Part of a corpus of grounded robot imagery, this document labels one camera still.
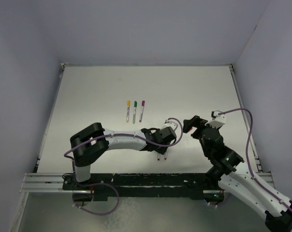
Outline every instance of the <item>gray wall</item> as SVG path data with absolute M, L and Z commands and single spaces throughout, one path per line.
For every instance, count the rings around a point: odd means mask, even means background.
M 230 64 L 269 0 L 32 0 L 61 62 Z
M 0 1 L 0 232 L 35 165 L 61 70 L 35 22 L 27 2 Z
M 292 0 L 273 0 L 235 65 L 264 170 L 292 197 Z

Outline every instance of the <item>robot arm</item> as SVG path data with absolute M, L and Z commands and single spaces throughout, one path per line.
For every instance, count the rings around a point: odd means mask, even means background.
M 184 120 L 183 132 L 187 133 L 196 127 L 191 135 L 201 143 L 204 155 L 213 164 L 207 175 L 219 187 L 229 191 L 255 210 L 272 232 L 290 232 L 292 229 L 292 212 L 282 204 L 285 202 L 292 209 L 292 200 L 284 196 L 258 174 L 252 176 L 248 164 L 232 149 L 225 146 L 219 129 L 225 124 L 226 116 L 212 112 L 212 120 L 207 121 L 199 116 Z M 265 189 L 281 199 L 279 202 Z
M 76 147 L 91 138 L 101 137 L 96 143 L 85 144 L 73 152 L 75 159 L 75 176 L 78 182 L 90 179 L 90 166 L 105 151 L 114 149 L 133 149 L 136 151 L 155 151 L 165 154 L 167 147 L 158 147 L 147 141 L 169 145 L 176 141 L 175 130 L 178 124 L 166 120 L 161 129 L 150 128 L 137 131 L 114 131 L 104 129 L 101 123 L 94 123 L 71 137 L 71 147 Z

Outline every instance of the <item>green marker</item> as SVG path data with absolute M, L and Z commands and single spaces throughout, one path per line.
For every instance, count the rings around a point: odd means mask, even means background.
M 135 118 L 136 118 L 136 107 L 137 107 L 137 101 L 134 101 L 133 123 L 135 123 Z

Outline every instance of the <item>white tabletop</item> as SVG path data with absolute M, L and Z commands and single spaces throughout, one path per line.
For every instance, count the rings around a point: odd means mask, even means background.
M 130 122 L 126 123 L 126 102 L 131 100 Z M 139 123 L 141 101 L 145 100 Z M 132 123 L 134 101 L 137 122 Z M 94 122 L 107 129 L 135 131 L 161 128 L 168 117 L 180 121 L 194 115 L 210 119 L 213 110 L 239 108 L 229 68 L 222 67 L 66 67 L 53 110 L 39 173 L 71 172 L 70 137 Z M 248 137 L 240 111 L 227 115 L 220 129 L 225 144 L 245 159 Z M 252 149 L 250 161 L 256 171 Z M 92 173 L 205 173 L 212 165 L 204 157 L 199 141 L 184 134 L 180 143 L 168 149 L 168 159 L 157 161 L 154 152 L 112 150 L 91 166 Z

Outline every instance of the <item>purple marker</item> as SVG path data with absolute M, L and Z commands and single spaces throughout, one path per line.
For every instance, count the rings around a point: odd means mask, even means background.
M 140 110 L 140 117 L 139 117 L 139 122 L 142 120 L 142 115 L 144 114 L 144 106 L 145 106 L 145 101 L 141 102 L 141 110 Z

